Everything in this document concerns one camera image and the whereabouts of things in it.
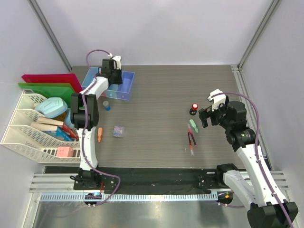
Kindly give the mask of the red black stamp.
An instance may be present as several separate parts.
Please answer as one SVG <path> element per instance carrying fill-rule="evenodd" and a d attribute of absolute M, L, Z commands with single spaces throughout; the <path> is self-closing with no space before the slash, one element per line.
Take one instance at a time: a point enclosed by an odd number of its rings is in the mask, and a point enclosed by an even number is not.
<path fill-rule="evenodd" d="M 197 109 L 198 109 L 198 104 L 197 103 L 193 103 L 191 105 L 191 108 L 190 108 L 190 111 L 189 111 L 190 115 L 192 115 L 192 116 L 196 115 Z"/>

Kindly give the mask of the sky blue drawer box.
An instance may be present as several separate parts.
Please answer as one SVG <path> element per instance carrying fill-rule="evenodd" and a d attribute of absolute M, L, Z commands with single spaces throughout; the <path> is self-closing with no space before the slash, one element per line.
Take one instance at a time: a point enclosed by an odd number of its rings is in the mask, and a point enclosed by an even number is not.
<path fill-rule="evenodd" d="M 81 84 L 82 89 L 86 89 L 93 81 L 95 75 L 99 72 L 99 67 L 91 67 Z"/>

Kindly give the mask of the light blue drawer box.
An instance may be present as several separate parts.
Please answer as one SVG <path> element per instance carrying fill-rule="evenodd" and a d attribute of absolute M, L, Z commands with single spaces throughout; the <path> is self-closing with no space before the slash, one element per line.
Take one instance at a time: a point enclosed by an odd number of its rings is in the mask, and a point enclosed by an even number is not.
<path fill-rule="evenodd" d="M 120 85 L 113 84 L 109 86 L 107 90 L 105 90 L 105 95 L 107 98 L 111 99 L 117 99 L 118 95 L 117 93 L 119 92 Z"/>

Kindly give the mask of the purple drawer box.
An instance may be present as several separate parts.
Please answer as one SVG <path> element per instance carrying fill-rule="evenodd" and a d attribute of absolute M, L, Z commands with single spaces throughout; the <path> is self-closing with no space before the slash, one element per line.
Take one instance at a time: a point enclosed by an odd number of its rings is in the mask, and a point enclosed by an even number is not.
<path fill-rule="evenodd" d="M 118 86 L 117 98 L 120 100 L 129 101 L 132 96 L 133 83 L 135 79 L 135 73 L 130 71 L 122 72 L 123 83 Z"/>

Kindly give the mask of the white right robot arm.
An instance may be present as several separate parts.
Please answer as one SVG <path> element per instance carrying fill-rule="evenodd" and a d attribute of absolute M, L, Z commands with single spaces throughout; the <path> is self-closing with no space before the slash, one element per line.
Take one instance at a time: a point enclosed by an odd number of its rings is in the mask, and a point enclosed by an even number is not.
<path fill-rule="evenodd" d="M 202 126 L 225 129 L 226 139 L 241 159 L 247 171 L 246 181 L 238 168 L 232 164 L 217 166 L 214 181 L 217 186 L 230 187 L 247 209 L 247 219 L 252 228 L 291 228 L 298 207 L 289 202 L 278 188 L 265 159 L 261 147 L 256 142 L 255 132 L 247 126 L 247 110 L 239 101 L 220 102 L 217 107 L 210 106 L 199 110 Z"/>

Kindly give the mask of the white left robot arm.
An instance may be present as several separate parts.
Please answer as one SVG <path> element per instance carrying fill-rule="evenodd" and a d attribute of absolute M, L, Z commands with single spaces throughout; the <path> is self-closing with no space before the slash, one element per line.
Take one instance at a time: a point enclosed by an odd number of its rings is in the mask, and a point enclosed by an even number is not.
<path fill-rule="evenodd" d="M 81 92 L 71 96 L 71 122 L 79 137 L 81 159 L 78 174 L 71 178 L 76 185 L 97 189 L 101 173 L 95 153 L 95 131 L 99 122 L 97 100 L 111 85 L 120 85 L 122 80 L 121 56 L 102 60 L 102 66 L 93 73 L 92 82 Z"/>

